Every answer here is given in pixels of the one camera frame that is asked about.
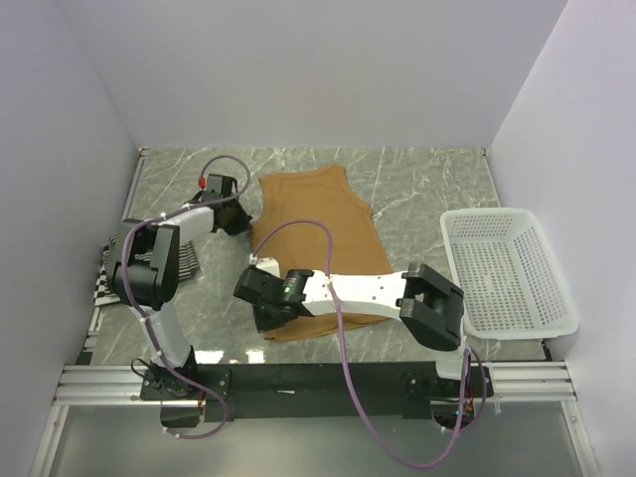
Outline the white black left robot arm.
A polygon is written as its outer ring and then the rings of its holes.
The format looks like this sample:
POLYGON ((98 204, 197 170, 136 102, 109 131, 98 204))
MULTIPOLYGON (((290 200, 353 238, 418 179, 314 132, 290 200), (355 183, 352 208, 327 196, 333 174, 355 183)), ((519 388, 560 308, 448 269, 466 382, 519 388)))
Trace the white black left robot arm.
POLYGON ((152 350, 148 384, 177 399, 191 397, 199 385, 194 349, 174 303, 180 249, 218 230, 236 236, 251 221, 239 203, 242 189, 235 178, 210 174, 199 179, 199 187, 193 199, 172 213, 123 221, 107 272, 110 290, 135 314, 152 350))

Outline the purple striped tank top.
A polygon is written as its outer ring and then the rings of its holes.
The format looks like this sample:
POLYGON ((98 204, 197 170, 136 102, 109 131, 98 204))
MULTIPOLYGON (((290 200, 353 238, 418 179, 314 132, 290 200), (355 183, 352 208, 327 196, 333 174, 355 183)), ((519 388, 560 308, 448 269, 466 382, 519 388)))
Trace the purple striped tank top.
MULTIPOLYGON (((105 268, 106 272, 115 244, 116 237, 111 237, 102 251, 101 267, 105 268)), ((187 242, 179 249, 179 280, 184 281, 192 278, 199 269, 200 265, 193 244, 187 242)))

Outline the black white striped tank top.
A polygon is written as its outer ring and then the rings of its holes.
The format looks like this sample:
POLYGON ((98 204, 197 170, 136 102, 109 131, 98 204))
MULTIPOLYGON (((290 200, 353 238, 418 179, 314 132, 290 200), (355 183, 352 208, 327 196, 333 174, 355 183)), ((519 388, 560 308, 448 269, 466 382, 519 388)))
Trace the black white striped tank top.
POLYGON ((119 297, 110 291, 107 282, 107 272, 101 268, 98 274, 93 292, 93 305, 95 307, 107 306, 119 303, 119 297))

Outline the orange garment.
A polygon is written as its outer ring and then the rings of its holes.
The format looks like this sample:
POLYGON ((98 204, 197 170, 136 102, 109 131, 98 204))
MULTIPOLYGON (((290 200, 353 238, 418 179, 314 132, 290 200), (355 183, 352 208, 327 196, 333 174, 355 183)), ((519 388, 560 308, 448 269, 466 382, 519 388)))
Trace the orange garment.
POLYGON ((290 225, 266 236, 281 224, 313 220, 326 226, 334 249, 334 274, 382 275, 393 268, 375 226, 372 207, 351 189, 346 169, 331 164, 313 171, 270 173, 259 178, 263 196, 260 217, 252 223, 251 249, 259 257, 273 257, 280 273, 291 269, 323 271, 327 236, 316 225, 290 225))

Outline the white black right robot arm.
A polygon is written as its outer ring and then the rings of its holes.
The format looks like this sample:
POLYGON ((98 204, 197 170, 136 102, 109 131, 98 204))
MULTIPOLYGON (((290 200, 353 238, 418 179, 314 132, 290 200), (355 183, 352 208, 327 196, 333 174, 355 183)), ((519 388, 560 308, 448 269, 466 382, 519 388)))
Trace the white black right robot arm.
POLYGON ((406 271, 380 275, 292 269, 281 278, 262 260, 242 272, 234 297, 252 306, 260 333, 300 317, 315 319, 338 311, 396 320, 432 352, 442 393, 457 397, 471 384, 463 365, 464 292, 425 264, 412 263, 406 271))

